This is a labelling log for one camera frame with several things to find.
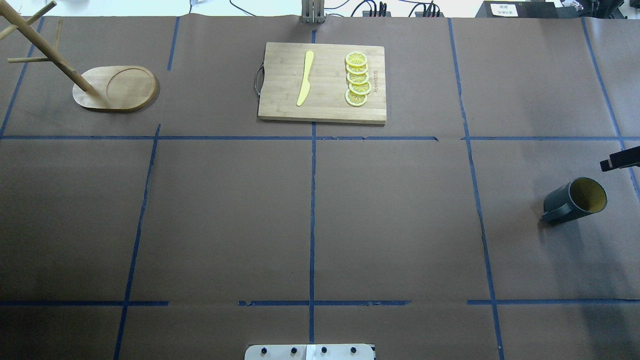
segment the wooden cutting board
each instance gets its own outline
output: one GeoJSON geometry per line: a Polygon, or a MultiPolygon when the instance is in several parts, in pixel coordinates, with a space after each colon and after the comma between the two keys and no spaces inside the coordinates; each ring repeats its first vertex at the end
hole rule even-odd
{"type": "Polygon", "coordinates": [[[387,121],[385,48],[268,42],[258,119],[384,125],[387,121]],[[308,50],[314,52],[309,73],[311,90],[302,106],[296,106],[308,50]],[[344,57],[352,51],[367,55],[372,86],[367,102],[359,107],[349,105],[344,99],[348,89],[344,57]]]}

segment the yellow knife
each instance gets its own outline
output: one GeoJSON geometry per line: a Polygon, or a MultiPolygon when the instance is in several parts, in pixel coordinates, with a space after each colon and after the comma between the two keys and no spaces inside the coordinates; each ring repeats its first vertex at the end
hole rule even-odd
{"type": "Polygon", "coordinates": [[[302,74],[302,85],[300,86],[300,95],[298,95],[298,102],[296,105],[301,106],[307,95],[309,94],[309,90],[311,89],[311,83],[309,83],[309,71],[311,71],[311,64],[314,62],[314,52],[309,50],[305,54],[305,73],[302,74]]]}

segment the lemon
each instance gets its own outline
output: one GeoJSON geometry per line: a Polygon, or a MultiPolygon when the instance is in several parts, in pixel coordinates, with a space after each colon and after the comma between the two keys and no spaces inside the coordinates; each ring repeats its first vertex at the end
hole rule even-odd
{"type": "Polygon", "coordinates": [[[352,106],[362,106],[365,102],[367,102],[366,95],[354,94],[351,90],[347,90],[347,92],[344,93],[344,98],[345,100],[347,100],[349,105],[352,106]]]}
{"type": "Polygon", "coordinates": [[[356,95],[367,95],[371,92],[371,83],[367,81],[360,85],[349,84],[349,90],[356,95]]]}
{"type": "Polygon", "coordinates": [[[360,67],[367,65],[367,55],[361,53],[360,51],[353,51],[352,53],[348,53],[347,56],[344,57],[344,61],[347,62],[347,65],[351,65],[353,67],[360,67]]]}
{"type": "Polygon", "coordinates": [[[354,85],[362,85],[369,81],[369,74],[352,74],[350,72],[347,73],[347,81],[354,85]]]}
{"type": "Polygon", "coordinates": [[[347,71],[351,74],[360,75],[364,74],[369,70],[369,67],[365,64],[364,66],[351,66],[347,64],[347,71]]]}

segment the mug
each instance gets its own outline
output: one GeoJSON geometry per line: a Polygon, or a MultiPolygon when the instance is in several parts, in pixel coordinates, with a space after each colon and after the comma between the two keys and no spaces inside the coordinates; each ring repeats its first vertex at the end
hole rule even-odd
{"type": "Polygon", "coordinates": [[[545,198],[542,219],[559,224],[601,212],[607,206],[607,192],[588,177],[578,177],[545,198]]]}

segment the mug handle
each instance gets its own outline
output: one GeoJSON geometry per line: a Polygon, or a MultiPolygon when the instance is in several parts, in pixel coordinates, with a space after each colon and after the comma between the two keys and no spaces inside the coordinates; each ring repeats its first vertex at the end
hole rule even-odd
{"type": "Polygon", "coordinates": [[[564,204],[555,210],[547,211],[546,213],[542,214],[542,219],[544,219],[544,221],[546,222],[550,222],[553,221],[553,219],[563,217],[570,212],[571,206],[569,206],[569,204],[564,204]]]}

